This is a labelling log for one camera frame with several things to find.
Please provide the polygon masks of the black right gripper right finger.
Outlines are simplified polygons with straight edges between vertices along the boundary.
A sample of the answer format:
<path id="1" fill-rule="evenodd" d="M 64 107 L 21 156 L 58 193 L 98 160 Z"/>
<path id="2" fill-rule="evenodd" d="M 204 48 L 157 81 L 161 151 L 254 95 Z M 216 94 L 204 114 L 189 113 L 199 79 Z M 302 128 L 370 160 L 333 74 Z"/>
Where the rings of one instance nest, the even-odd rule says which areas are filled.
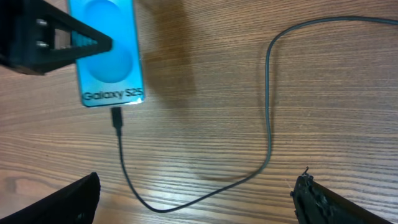
<path id="1" fill-rule="evenodd" d="M 308 167 L 290 196 L 300 224 L 392 224 L 314 181 Z"/>

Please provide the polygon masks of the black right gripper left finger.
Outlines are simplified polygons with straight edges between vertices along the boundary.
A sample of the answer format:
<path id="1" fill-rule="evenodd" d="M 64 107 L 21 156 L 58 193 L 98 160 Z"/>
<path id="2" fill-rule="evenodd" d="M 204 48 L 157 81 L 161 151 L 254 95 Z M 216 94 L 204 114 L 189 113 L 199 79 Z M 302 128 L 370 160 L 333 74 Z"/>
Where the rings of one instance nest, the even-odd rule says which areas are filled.
<path id="1" fill-rule="evenodd" d="M 100 200 L 96 172 L 1 219 L 1 224 L 92 224 Z"/>

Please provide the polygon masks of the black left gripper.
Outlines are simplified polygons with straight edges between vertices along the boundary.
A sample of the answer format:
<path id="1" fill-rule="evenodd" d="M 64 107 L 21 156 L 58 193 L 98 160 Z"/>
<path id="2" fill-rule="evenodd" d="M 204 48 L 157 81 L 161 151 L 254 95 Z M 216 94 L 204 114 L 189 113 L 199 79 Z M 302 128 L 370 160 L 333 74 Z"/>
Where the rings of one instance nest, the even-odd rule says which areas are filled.
<path id="1" fill-rule="evenodd" d="M 79 58 L 108 52 L 113 40 L 46 1 L 1 0 L 1 65 L 26 75 L 44 75 Z M 70 43 L 56 47 L 62 30 Z"/>

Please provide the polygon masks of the smartphone with light screen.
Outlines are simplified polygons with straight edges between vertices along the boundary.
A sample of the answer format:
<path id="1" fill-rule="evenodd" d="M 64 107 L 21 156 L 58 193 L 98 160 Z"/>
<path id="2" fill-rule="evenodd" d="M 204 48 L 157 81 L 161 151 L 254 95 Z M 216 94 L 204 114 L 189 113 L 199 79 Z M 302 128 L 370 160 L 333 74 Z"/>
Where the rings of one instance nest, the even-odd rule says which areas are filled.
<path id="1" fill-rule="evenodd" d="M 88 108 L 145 99 L 139 39 L 131 0 L 69 0 L 75 19 L 112 38 L 112 49 L 76 61 L 80 100 Z"/>

